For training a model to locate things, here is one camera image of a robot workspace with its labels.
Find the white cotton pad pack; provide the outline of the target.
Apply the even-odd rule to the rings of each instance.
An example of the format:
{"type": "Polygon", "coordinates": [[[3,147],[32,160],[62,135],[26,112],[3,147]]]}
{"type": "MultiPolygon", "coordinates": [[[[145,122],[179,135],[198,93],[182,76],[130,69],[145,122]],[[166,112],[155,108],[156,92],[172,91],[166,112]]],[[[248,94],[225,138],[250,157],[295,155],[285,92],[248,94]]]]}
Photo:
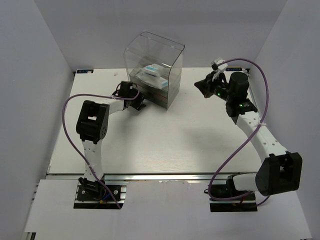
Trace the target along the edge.
{"type": "Polygon", "coordinates": [[[152,75],[152,76],[156,76],[156,77],[161,76],[163,74],[164,70],[165,70],[165,67],[163,67],[159,64],[156,64],[156,63],[147,65],[142,69],[142,71],[144,73],[152,75]]]}
{"type": "Polygon", "coordinates": [[[136,75],[143,83],[150,87],[163,89],[169,85],[168,80],[160,76],[153,76],[145,72],[139,71],[136,75]]]}

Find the clear acrylic drawer organizer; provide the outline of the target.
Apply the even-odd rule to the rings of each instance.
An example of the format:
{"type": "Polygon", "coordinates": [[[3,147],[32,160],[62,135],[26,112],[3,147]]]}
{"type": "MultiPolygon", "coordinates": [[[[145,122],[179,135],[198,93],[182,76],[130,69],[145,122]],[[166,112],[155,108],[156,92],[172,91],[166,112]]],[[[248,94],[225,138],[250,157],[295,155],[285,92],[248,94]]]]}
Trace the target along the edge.
{"type": "Polygon", "coordinates": [[[179,41],[143,31],[124,50],[127,77],[147,100],[167,110],[180,91],[184,51],[179,41]]]}

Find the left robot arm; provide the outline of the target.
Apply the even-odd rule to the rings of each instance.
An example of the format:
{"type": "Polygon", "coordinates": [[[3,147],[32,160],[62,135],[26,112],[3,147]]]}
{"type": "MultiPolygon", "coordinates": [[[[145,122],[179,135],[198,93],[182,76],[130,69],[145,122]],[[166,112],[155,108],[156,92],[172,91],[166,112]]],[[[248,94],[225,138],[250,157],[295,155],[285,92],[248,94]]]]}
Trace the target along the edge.
{"type": "Polygon", "coordinates": [[[106,187],[100,184],[104,178],[102,167],[102,141],[107,135],[109,116],[129,107],[137,111],[143,109],[144,95],[130,81],[122,81],[112,94],[101,102],[85,100],[82,104],[76,132],[79,134],[87,160],[83,178],[94,182],[88,188],[88,193],[99,200],[105,196],[106,187]]]}

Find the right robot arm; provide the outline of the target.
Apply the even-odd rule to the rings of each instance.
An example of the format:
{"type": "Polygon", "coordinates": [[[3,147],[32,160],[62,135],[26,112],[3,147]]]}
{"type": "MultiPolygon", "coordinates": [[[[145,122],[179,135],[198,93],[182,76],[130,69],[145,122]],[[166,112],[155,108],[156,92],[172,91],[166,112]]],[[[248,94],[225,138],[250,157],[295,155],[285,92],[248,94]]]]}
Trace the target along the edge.
{"type": "Polygon", "coordinates": [[[228,116],[247,136],[236,152],[251,143],[261,160],[257,173],[230,175],[222,193],[218,193],[210,183],[208,194],[213,200],[239,200],[253,192],[269,197],[299,189],[302,157],[282,146],[263,124],[263,118],[248,98],[250,84],[245,73],[233,72],[227,80],[224,73],[215,77],[211,72],[194,86],[205,98],[215,95],[225,101],[228,116]]]}

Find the blue label right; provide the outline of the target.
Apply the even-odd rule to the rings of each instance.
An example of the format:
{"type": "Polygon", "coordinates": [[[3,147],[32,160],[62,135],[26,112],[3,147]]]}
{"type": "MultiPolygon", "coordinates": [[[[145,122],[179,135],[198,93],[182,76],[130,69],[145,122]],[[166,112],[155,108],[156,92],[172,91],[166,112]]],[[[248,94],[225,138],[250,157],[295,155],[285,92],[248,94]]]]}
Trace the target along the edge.
{"type": "Polygon", "coordinates": [[[226,72],[242,72],[243,69],[241,67],[227,67],[225,71],[226,72]]]}

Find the blue label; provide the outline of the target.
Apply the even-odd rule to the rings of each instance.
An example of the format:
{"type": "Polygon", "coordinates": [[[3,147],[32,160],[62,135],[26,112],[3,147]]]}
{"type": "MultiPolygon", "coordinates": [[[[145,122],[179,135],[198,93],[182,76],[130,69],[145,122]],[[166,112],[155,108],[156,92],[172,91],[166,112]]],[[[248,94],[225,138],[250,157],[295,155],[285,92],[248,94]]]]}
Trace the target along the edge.
{"type": "Polygon", "coordinates": [[[241,67],[227,67],[225,71],[226,72],[242,72],[243,69],[241,67]]]}
{"type": "Polygon", "coordinates": [[[78,69],[76,71],[77,74],[92,74],[93,72],[93,69],[78,69]]]}

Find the blue label left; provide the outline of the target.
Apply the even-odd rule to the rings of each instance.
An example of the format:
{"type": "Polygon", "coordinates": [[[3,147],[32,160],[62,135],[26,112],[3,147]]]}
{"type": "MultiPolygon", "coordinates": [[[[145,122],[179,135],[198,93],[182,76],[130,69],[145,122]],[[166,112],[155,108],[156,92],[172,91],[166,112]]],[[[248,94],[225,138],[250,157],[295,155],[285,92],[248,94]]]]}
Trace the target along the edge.
{"type": "Polygon", "coordinates": [[[93,72],[93,69],[78,69],[76,71],[77,74],[92,74],[93,72]]]}

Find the aluminium front rail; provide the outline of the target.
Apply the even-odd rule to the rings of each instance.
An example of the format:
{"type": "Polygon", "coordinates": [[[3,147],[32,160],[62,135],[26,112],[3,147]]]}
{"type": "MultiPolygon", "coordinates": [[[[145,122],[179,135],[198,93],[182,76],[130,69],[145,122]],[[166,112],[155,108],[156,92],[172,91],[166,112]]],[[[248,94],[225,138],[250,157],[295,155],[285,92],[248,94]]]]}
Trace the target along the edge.
{"type": "Polygon", "coordinates": [[[105,174],[105,181],[210,181],[213,173],[105,174]]]}

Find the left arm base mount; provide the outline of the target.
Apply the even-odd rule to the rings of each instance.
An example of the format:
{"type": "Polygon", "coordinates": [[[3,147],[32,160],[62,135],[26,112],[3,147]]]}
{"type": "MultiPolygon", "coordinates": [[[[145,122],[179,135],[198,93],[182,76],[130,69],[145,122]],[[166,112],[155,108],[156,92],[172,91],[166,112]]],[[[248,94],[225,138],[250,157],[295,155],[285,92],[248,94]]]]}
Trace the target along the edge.
{"type": "Polygon", "coordinates": [[[110,192],[98,181],[92,182],[83,177],[78,179],[73,203],[74,209],[120,210],[126,199],[128,182],[119,180],[102,181],[110,192]]]}

